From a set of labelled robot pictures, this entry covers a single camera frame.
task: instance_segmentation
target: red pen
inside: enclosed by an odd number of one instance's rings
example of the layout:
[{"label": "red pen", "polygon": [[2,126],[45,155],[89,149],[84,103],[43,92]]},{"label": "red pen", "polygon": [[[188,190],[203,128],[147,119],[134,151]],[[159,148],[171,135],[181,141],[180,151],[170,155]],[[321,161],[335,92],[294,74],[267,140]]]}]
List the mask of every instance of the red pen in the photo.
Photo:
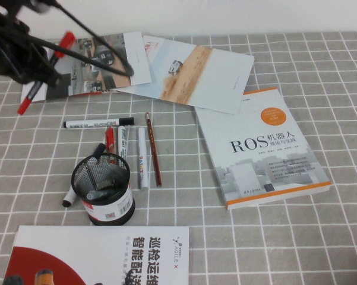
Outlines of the red pen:
[{"label": "red pen", "polygon": [[110,126],[106,130],[106,146],[108,153],[115,153],[115,139],[113,136],[113,128]]},{"label": "red pen", "polygon": [[[62,38],[61,42],[59,43],[59,46],[62,48],[71,49],[72,45],[74,44],[74,41],[75,41],[75,36],[73,35],[73,33],[70,31],[67,31],[65,33],[64,37]],[[54,54],[50,58],[49,62],[54,67],[56,65],[56,63],[64,56],[65,56],[65,54],[62,52],[54,52]],[[25,113],[25,111],[28,109],[31,101],[33,100],[33,98],[35,97],[37,92],[40,90],[42,84],[43,84],[43,82],[41,82],[41,81],[36,81],[33,84],[28,95],[26,95],[24,101],[21,103],[20,107],[17,110],[17,113],[19,115],[23,115]]]}]

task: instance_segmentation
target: white wall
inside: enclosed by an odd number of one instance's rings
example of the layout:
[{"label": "white wall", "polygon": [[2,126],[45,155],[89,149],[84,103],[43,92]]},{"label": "white wall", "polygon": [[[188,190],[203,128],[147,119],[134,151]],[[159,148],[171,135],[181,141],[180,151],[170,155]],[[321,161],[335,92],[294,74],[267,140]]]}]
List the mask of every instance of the white wall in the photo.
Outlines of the white wall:
[{"label": "white wall", "polygon": [[[140,30],[156,36],[357,30],[357,0],[59,0],[100,34]],[[19,18],[44,39],[82,31],[52,8]]]}]

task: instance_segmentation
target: pencil holder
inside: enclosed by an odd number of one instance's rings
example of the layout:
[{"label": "pencil holder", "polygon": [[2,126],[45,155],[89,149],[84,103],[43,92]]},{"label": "pencil holder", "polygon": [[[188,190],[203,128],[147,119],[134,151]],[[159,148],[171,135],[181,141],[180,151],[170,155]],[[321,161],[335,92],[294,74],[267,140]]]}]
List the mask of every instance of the pencil holder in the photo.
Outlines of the pencil holder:
[{"label": "pencil holder", "polygon": [[129,177],[127,162],[112,153],[88,156],[75,167],[71,186],[82,199],[93,224],[121,226],[132,217],[135,200]]}]

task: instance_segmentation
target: black marker cap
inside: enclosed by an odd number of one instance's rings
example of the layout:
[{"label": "black marker cap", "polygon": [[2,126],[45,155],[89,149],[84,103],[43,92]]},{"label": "black marker cap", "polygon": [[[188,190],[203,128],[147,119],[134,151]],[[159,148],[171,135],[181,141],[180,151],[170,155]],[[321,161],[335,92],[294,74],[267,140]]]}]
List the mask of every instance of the black marker cap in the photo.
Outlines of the black marker cap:
[{"label": "black marker cap", "polygon": [[69,201],[67,201],[67,200],[63,200],[62,201],[62,206],[64,206],[65,208],[68,208],[68,207],[71,206],[71,203]]},{"label": "black marker cap", "polygon": [[133,126],[135,124],[135,118],[120,118],[119,119],[119,126]]}]

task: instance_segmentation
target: printed image of car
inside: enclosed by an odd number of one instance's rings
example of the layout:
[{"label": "printed image of car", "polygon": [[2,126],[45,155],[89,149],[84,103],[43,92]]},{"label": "printed image of car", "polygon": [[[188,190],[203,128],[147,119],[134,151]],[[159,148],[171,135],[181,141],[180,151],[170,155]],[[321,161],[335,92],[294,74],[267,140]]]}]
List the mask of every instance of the printed image of car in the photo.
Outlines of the printed image of car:
[{"label": "printed image of car", "polygon": [[71,80],[77,80],[77,68],[74,66],[72,69],[72,77]]},{"label": "printed image of car", "polygon": [[91,49],[93,46],[93,42],[91,40],[85,40],[84,41],[84,46],[88,49]]},{"label": "printed image of car", "polygon": [[95,48],[93,59],[110,66],[114,63],[115,56],[106,46],[101,45]]},{"label": "printed image of car", "polygon": [[103,84],[99,80],[94,81],[92,83],[89,81],[84,82],[84,92],[97,92],[102,90],[103,90]]},{"label": "printed image of car", "polygon": [[168,73],[177,75],[179,73],[181,66],[183,66],[181,61],[173,61],[172,65],[169,68]]}]

